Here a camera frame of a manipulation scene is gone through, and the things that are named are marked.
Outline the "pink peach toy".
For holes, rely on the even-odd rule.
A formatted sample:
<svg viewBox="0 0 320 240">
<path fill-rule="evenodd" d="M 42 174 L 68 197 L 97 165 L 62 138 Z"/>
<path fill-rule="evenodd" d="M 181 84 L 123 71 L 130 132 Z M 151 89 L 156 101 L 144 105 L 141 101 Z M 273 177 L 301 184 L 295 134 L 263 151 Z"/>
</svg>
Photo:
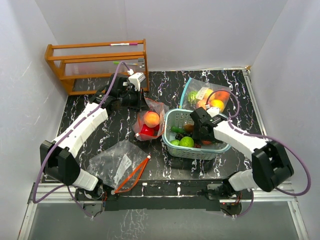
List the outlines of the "pink peach toy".
<svg viewBox="0 0 320 240">
<path fill-rule="evenodd" d="M 198 108 L 203 108 L 205 111 L 207 110 L 206 108 L 206 100 L 205 99 L 202 99 L 202 100 L 199 100 L 197 103 L 196 103 L 196 109 Z"/>
</svg>

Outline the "green custard apple toy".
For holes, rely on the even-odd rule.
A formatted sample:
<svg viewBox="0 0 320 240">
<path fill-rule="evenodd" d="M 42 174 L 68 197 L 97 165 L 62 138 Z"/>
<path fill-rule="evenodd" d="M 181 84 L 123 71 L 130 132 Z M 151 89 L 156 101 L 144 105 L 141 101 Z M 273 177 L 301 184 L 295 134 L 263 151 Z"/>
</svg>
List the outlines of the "green custard apple toy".
<svg viewBox="0 0 320 240">
<path fill-rule="evenodd" d="M 197 99 L 197 94 L 198 94 L 197 91 L 191 91 L 187 96 L 187 101 L 192 105 L 196 104 L 199 101 Z"/>
</svg>

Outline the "blue zipper plastic bag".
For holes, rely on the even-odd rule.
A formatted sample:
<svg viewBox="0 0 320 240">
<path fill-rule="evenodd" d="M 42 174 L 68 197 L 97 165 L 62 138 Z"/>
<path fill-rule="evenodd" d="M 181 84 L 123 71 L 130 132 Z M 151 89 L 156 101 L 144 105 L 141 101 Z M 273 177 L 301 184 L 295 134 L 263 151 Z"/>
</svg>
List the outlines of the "blue zipper plastic bag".
<svg viewBox="0 0 320 240">
<path fill-rule="evenodd" d="M 226 86 L 204 82 L 190 77 L 182 91 L 179 108 L 191 111 L 195 110 L 196 104 L 190 104 L 188 102 L 188 94 L 191 91 L 197 91 L 198 93 L 196 98 L 198 99 L 198 101 L 200 101 L 203 100 L 207 89 L 213 90 L 209 97 L 211 97 L 211 95 L 215 94 L 217 91 L 226 91 L 229 93 L 231 92 L 231 90 Z M 209 98 L 206 100 L 206 105 L 209 105 L 211 107 L 211 101 L 209 101 Z"/>
</svg>

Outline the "orange yellow peach toy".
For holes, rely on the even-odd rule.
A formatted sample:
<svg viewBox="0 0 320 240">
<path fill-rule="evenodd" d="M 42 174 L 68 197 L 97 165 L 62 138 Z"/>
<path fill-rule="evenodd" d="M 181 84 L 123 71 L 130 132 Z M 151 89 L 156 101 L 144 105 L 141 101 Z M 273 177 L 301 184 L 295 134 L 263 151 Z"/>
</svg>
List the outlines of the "orange yellow peach toy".
<svg viewBox="0 0 320 240">
<path fill-rule="evenodd" d="M 160 116 L 153 111 L 148 111 L 143 117 L 144 124 L 150 128 L 160 124 Z"/>
</svg>

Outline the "yellow pear toy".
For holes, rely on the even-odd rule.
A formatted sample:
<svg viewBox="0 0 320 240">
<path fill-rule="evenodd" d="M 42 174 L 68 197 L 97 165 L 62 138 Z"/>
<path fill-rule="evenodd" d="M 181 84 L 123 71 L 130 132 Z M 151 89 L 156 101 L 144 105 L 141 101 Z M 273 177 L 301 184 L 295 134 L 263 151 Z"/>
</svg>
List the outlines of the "yellow pear toy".
<svg viewBox="0 0 320 240">
<path fill-rule="evenodd" d="M 214 93 L 214 94 L 211 95 L 212 92 L 213 92 L 213 90 L 210 89 L 210 88 L 208 88 L 208 89 L 206 90 L 204 96 L 203 96 L 203 99 L 204 99 L 204 100 L 209 99 L 209 101 L 214 100 L 216 94 Z"/>
</svg>

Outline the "orange pumpkin toy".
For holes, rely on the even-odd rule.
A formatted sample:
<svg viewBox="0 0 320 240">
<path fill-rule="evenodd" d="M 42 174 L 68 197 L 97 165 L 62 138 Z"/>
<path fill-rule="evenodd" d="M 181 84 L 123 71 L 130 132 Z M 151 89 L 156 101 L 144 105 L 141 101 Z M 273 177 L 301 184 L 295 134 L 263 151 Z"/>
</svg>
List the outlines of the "orange pumpkin toy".
<svg viewBox="0 0 320 240">
<path fill-rule="evenodd" d="M 224 103 L 227 103 L 230 97 L 230 93 L 228 91 L 220 90 L 215 93 L 215 99 L 220 100 Z"/>
</svg>

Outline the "orange zipper bag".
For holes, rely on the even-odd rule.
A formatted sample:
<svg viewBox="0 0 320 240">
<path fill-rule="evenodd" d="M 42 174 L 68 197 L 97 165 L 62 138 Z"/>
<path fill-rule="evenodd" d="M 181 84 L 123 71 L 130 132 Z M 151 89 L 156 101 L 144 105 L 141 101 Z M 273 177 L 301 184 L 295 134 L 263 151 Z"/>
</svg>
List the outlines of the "orange zipper bag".
<svg viewBox="0 0 320 240">
<path fill-rule="evenodd" d="M 165 131 L 165 114 L 169 107 L 163 102 L 145 99 L 148 109 L 137 114 L 132 129 L 138 141 L 151 141 L 159 138 Z"/>
<path fill-rule="evenodd" d="M 125 193 L 138 183 L 150 159 L 137 145 L 123 140 L 91 158 L 86 170 L 114 193 Z"/>
</svg>

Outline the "pink red dragonfruit toy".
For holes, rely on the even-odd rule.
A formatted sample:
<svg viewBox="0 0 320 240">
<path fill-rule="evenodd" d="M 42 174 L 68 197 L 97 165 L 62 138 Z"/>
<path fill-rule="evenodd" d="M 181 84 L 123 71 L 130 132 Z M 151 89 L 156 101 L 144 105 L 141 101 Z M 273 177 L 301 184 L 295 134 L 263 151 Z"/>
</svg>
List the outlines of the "pink red dragonfruit toy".
<svg viewBox="0 0 320 240">
<path fill-rule="evenodd" d="M 148 127 L 146 124 L 142 126 L 142 129 L 140 130 L 141 135 L 147 135 L 147 136 L 154 136 L 154 129 L 152 127 Z"/>
</svg>

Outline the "red apple toy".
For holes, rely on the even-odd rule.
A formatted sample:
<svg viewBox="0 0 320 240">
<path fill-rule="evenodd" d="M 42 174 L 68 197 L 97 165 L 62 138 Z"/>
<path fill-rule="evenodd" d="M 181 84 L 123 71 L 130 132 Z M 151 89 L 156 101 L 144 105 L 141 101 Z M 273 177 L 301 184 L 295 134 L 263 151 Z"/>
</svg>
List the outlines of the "red apple toy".
<svg viewBox="0 0 320 240">
<path fill-rule="evenodd" d="M 154 130 L 155 132 L 158 132 L 159 129 L 160 129 L 160 125 L 159 125 L 159 124 L 153 128 L 153 130 Z"/>
</svg>

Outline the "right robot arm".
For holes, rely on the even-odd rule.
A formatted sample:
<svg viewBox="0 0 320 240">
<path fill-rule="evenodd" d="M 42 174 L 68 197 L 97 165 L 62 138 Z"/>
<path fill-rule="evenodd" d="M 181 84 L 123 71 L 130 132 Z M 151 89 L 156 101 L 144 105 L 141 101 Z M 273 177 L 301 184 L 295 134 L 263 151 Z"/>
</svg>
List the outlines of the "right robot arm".
<svg viewBox="0 0 320 240">
<path fill-rule="evenodd" d="M 245 189 L 271 192 L 294 174 L 288 154 L 274 140 L 251 136 L 221 115 L 211 116 L 202 107 L 190 113 L 192 137 L 197 141 L 224 142 L 251 161 L 251 169 L 232 174 L 223 185 L 223 194 L 233 199 Z"/>
</svg>

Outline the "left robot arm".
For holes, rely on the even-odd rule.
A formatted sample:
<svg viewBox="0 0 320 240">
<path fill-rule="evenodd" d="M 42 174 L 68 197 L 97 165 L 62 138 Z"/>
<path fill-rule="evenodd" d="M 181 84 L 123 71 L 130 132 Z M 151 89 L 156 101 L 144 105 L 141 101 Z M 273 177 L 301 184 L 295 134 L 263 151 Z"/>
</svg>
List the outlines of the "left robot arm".
<svg viewBox="0 0 320 240">
<path fill-rule="evenodd" d="M 61 135 L 40 145 L 42 173 L 66 186 L 84 189 L 93 200 L 99 199 L 104 188 L 97 177 L 79 166 L 76 157 L 88 137 L 109 114 L 120 107 L 137 112 L 148 108 L 141 88 L 145 78 L 142 72 L 130 76 L 112 75 L 108 84 L 96 91 L 83 112 Z"/>
</svg>

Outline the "dark grape bunch toy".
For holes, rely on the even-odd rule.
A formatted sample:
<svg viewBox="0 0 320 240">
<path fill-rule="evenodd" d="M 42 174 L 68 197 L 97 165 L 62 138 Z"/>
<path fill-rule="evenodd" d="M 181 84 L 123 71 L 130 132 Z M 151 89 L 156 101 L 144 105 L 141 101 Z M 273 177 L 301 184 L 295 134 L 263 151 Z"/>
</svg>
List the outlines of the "dark grape bunch toy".
<svg viewBox="0 0 320 240">
<path fill-rule="evenodd" d="M 183 134 L 178 133 L 178 134 L 175 136 L 175 139 L 176 139 L 176 140 L 181 140 L 183 137 L 188 137 L 188 136 L 185 136 L 185 135 L 183 135 Z"/>
</svg>

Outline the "light blue plastic basket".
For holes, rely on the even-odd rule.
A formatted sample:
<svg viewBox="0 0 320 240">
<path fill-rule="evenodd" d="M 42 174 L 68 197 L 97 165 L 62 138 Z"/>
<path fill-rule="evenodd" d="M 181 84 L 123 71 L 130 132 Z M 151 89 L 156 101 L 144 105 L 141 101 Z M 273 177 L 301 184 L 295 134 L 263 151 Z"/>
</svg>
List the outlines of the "light blue plastic basket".
<svg viewBox="0 0 320 240">
<path fill-rule="evenodd" d="M 167 146 L 168 153 L 173 157 L 197 160 L 212 160 L 218 154 L 228 151 L 231 146 L 225 142 L 209 145 L 201 144 L 201 148 L 184 147 L 171 144 L 175 140 L 176 133 L 171 131 L 171 127 L 182 128 L 185 124 L 193 124 L 190 117 L 191 110 L 170 109 L 164 117 L 164 132 L 162 140 Z"/>
</svg>

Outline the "green marker pen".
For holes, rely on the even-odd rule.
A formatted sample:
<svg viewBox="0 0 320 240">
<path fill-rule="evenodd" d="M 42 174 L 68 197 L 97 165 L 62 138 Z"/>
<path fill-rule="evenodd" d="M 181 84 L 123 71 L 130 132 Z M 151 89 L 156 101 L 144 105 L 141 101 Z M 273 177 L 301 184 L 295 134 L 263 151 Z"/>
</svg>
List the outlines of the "green marker pen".
<svg viewBox="0 0 320 240">
<path fill-rule="evenodd" d="M 119 61 L 113 61 L 113 64 L 119 65 L 120 62 L 119 62 Z M 127 64 L 127 65 L 129 65 L 129 66 L 138 66 L 138 63 L 128 63 L 128 62 L 125 62 L 125 64 Z"/>
</svg>

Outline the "wooden shelf rack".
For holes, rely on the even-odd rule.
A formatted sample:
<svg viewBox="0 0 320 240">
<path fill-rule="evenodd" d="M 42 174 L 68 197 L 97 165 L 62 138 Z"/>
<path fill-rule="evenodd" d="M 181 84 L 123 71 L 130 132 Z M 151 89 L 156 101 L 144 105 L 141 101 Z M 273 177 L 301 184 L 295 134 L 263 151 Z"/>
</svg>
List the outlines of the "wooden shelf rack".
<svg viewBox="0 0 320 240">
<path fill-rule="evenodd" d="M 110 46 L 117 43 L 138 43 L 131 46 Z M 46 48 L 44 59 L 69 96 L 88 95 L 96 91 L 94 84 L 102 84 L 115 72 L 127 71 L 149 75 L 147 41 L 125 40 L 112 42 L 52 45 Z"/>
</svg>

